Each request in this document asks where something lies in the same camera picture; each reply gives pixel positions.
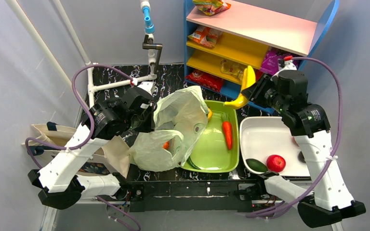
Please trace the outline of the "yellow banana bunch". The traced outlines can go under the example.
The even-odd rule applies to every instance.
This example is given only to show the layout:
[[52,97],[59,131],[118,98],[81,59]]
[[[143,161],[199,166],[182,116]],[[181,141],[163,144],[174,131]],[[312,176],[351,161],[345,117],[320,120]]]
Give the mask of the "yellow banana bunch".
[[249,97],[243,93],[244,90],[253,86],[256,82],[256,74],[254,69],[249,65],[243,71],[242,85],[238,97],[231,102],[224,102],[224,107],[232,109],[240,109],[246,106],[249,102]]

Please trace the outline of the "red orange tomato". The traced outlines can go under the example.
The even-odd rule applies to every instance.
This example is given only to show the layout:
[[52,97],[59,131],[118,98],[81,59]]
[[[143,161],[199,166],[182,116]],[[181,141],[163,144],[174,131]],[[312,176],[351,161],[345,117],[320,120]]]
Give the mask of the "red orange tomato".
[[170,147],[170,142],[169,142],[169,141],[167,141],[167,142],[165,142],[165,143],[163,144],[163,149],[168,150],[168,149],[169,149],[169,147]]

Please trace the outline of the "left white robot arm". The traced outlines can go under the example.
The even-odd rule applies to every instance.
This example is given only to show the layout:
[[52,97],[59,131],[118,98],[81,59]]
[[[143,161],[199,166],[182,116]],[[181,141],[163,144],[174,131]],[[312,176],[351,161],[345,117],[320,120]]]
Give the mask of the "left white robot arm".
[[82,119],[72,138],[46,166],[28,173],[32,185],[41,189],[38,197],[43,205],[66,209],[82,197],[114,196],[128,183],[120,172],[100,176],[81,176],[78,170],[100,148],[128,130],[154,130],[154,82],[141,82],[119,98],[96,103]]

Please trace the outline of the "translucent white plastic bag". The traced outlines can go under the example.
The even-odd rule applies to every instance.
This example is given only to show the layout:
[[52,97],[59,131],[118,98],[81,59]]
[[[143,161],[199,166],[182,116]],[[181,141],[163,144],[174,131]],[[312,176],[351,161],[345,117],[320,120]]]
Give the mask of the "translucent white plastic bag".
[[[139,133],[129,149],[130,163],[161,172],[184,166],[208,123],[202,89],[191,86],[160,99],[153,115],[155,130]],[[168,150],[163,149],[170,142]]]

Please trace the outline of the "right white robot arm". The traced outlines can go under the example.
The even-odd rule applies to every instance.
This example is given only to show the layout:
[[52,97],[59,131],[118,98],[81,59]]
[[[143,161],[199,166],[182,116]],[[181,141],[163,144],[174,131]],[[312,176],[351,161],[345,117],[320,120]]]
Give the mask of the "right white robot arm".
[[286,205],[253,212],[251,218],[274,218],[276,213],[295,206],[308,227],[318,228],[366,212],[365,205],[356,201],[346,187],[335,159],[327,115],[320,105],[308,102],[307,84],[301,71],[283,70],[272,77],[264,75],[241,92],[250,101],[269,106],[281,115],[303,153],[312,180],[312,185],[304,189],[278,173],[262,174],[266,192]]

